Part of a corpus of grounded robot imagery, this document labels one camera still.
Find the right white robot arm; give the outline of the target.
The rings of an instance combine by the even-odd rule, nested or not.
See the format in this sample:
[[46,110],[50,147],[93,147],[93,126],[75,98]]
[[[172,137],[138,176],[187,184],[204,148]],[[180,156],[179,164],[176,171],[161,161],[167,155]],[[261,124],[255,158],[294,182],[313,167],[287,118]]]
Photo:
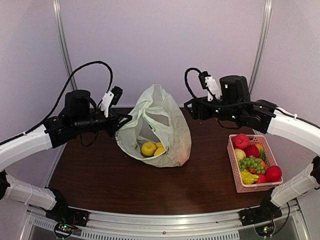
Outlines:
[[207,96],[192,96],[184,103],[192,118],[207,120],[217,118],[230,121],[239,129],[248,127],[263,134],[283,137],[316,154],[316,157],[301,173],[275,187],[256,210],[259,220],[268,220],[275,212],[292,199],[320,188],[320,128],[298,116],[279,108],[266,100],[251,101],[247,79],[229,75],[216,81],[208,73],[199,74],[201,86]]

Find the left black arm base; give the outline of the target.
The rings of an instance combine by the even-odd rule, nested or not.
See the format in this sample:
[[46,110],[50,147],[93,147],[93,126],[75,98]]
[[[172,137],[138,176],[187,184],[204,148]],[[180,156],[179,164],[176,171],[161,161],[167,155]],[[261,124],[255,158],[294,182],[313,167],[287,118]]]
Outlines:
[[56,222],[53,232],[58,239],[65,240],[70,237],[78,226],[86,227],[89,212],[87,210],[76,209],[69,206],[63,194],[54,188],[48,188],[52,191],[56,204],[51,210],[43,209],[45,216]]

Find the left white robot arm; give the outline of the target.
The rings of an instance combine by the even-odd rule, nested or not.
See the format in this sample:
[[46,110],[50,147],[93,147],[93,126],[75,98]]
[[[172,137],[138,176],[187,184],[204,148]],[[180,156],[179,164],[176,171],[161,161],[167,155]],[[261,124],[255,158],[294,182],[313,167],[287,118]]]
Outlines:
[[84,133],[97,134],[106,131],[111,137],[128,123],[131,115],[116,112],[116,105],[123,90],[115,86],[96,105],[88,90],[74,90],[65,95],[64,108],[59,115],[49,117],[30,132],[17,138],[6,140],[0,145],[0,197],[25,205],[33,205],[51,210],[61,222],[72,218],[72,211],[59,202],[58,195],[48,188],[40,188],[18,180],[5,172],[5,169],[35,153],[54,149],[76,139]]

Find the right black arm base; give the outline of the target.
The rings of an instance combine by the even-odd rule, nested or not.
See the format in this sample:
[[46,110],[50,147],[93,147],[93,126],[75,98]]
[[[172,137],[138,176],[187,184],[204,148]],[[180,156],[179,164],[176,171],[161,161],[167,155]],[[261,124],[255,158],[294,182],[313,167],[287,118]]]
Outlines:
[[276,232],[275,219],[281,217],[280,207],[271,202],[268,191],[257,207],[246,207],[239,212],[242,226],[255,225],[254,230],[260,237],[271,237]]

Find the light green plastic bag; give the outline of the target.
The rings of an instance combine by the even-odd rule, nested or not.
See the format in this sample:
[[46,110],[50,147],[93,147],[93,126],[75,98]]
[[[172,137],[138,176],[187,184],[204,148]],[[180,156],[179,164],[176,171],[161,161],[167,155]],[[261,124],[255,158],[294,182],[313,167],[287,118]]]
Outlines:
[[[174,98],[153,84],[146,89],[129,115],[132,120],[115,134],[117,145],[130,157],[158,168],[184,165],[191,154],[192,139],[187,121]],[[142,145],[160,142],[165,152],[146,157]]]

